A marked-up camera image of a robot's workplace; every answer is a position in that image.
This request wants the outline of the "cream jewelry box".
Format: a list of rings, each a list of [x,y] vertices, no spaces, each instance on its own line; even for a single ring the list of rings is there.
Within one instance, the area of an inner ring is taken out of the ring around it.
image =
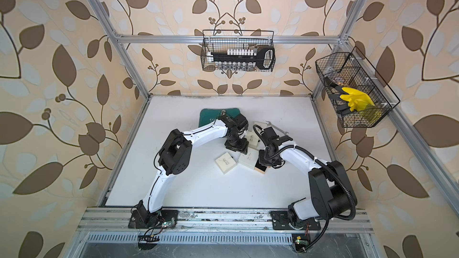
[[[253,125],[258,125],[259,126],[259,128],[258,128],[259,130],[264,130],[264,129],[269,127],[269,125],[266,122],[259,122],[259,121],[255,121],[253,123]]]
[[[253,131],[247,131],[245,138],[249,143],[249,147],[253,149],[258,149],[259,137]]]
[[[253,148],[247,148],[247,153],[239,156],[238,163],[262,174],[267,170],[266,166],[259,163],[259,150]]]
[[[218,157],[215,163],[223,174],[227,174],[237,166],[237,162],[228,152]]]

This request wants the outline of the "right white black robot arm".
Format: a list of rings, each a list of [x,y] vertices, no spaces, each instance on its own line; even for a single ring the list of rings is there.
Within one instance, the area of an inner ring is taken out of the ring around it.
[[[310,197],[288,206],[289,223],[294,228],[310,218],[329,221],[333,218],[353,220],[357,198],[344,166],[339,161],[318,159],[289,136],[280,137],[272,127],[253,131],[264,144],[258,162],[262,166],[281,168],[285,163],[295,166],[308,177]]]

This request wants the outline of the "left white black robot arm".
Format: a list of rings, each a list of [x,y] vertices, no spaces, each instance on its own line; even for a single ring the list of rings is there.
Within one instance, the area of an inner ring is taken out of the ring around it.
[[[154,158],[157,174],[146,196],[135,205],[134,214],[147,227],[157,225],[167,191],[173,179],[189,166],[193,148],[225,138],[228,150],[246,154],[248,126],[246,117],[241,113],[235,117],[221,113],[211,123],[197,129],[184,132],[172,130]]]

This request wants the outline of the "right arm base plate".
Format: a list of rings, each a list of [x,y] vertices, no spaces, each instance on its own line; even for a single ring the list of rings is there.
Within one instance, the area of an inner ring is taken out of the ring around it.
[[[314,217],[302,220],[293,211],[270,211],[273,229],[276,231],[319,231],[321,225]]]

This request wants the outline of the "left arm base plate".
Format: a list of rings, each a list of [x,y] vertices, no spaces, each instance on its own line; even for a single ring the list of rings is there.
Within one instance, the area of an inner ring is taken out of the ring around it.
[[[178,221],[178,210],[161,210],[153,215],[147,216],[147,221],[142,219],[142,216],[137,210],[133,210],[129,220],[129,229],[160,229],[174,228]]]

